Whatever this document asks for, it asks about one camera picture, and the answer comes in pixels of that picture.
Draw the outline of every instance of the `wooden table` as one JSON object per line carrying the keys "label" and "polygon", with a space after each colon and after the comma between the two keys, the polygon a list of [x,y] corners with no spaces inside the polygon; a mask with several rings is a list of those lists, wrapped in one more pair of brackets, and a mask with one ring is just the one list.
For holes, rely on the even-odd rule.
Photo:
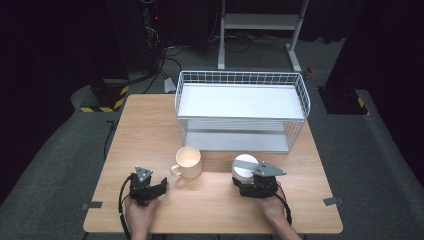
{"label": "wooden table", "polygon": [[87,232],[123,232],[118,195],[124,180],[140,166],[153,171],[151,185],[168,178],[159,198],[151,233],[273,233],[251,198],[241,197],[231,179],[231,164],[242,153],[287,171],[278,176],[298,233],[340,233],[343,225],[322,163],[306,123],[289,154],[202,152],[203,172],[195,179],[171,175],[175,153],[182,147],[170,94],[128,97],[84,222]]}

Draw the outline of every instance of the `white mug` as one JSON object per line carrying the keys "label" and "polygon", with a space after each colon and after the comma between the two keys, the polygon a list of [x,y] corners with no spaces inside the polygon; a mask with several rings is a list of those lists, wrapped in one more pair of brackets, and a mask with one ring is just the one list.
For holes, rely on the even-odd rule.
{"label": "white mug", "polygon": [[175,155],[177,165],[171,167],[171,174],[185,178],[195,178],[202,172],[202,161],[199,149],[185,146]]}

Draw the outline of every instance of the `gray floor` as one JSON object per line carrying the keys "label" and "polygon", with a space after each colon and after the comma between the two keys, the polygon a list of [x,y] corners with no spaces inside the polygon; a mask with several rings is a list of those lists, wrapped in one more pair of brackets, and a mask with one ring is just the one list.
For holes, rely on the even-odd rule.
{"label": "gray floor", "polygon": [[[321,102],[317,87],[325,85],[342,45],[318,40],[300,41],[296,46],[301,67],[313,70],[312,79],[306,82],[312,134],[333,194],[346,202],[338,207],[342,233],[307,238],[424,239],[424,190],[393,143],[370,95],[358,91],[370,112],[365,116],[329,115]],[[240,50],[244,46],[228,47]],[[242,53],[227,51],[227,70],[292,71],[283,49],[280,44],[252,46]],[[167,54],[184,70],[216,70],[216,50],[187,47],[171,56],[180,51],[173,48]],[[178,65],[167,60],[163,71],[176,84]],[[163,93],[163,80],[160,75],[147,93]],[[127,95],[144,92],[149,83],[131,85]],[[81,207],[91,201],[104,163],[107,121],[118,121],[121,113],[80,112],[79,103],[88,90],[84,87],[72,96],[75,113],[40,149],[1,206],[0,239],[83,239],[86,211]],[[124,235],[90,233],[86,239],[124,239]]]}

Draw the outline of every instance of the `hand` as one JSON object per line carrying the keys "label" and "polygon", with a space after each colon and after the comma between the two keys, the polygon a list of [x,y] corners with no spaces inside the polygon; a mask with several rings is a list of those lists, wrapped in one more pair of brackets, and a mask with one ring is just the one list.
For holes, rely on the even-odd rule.
{"label": "hand", "polygon": [[[283,191],[278,188],[276,194],[286,200]],[[301,240],[300,236],[292,228],[286,218],[286,211],[280,199],[272,196],[265,199],[255,198],[256,202],[262,208],[265,218],[277,232],[282,240]]]}
{"label": "hand", "polygon": [[[284,196],[280,188],[277,189],[276,194],[280,196],[282,199],[286,200],[286,197]],[[268,221],[277,221],[277,220],[287,221],[284,205],[281,202],[281,200],[278,199],[276,196],[272,196],[272,197],[264,198],[264,199],[255,198],[255,200],[259,204],[259,206],[262,208],[262,212],[264,213]]]}
{"label": "hand", "polygon": [[131,239],[147,239],[157,202],[158,199],[156,198],[150,201],[147,207],[142,207],[137,204],[135,199],[130,197],[125,199],[125,219],[132,235]]}

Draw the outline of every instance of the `wire shelf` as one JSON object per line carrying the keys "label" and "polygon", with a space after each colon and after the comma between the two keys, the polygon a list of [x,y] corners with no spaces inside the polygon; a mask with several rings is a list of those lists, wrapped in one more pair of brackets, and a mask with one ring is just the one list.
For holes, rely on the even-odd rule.
{"label": "wire shelf", "polygon": [[184,145],[289,152],[310,99],[299,73],[182,71],[175,111]]}

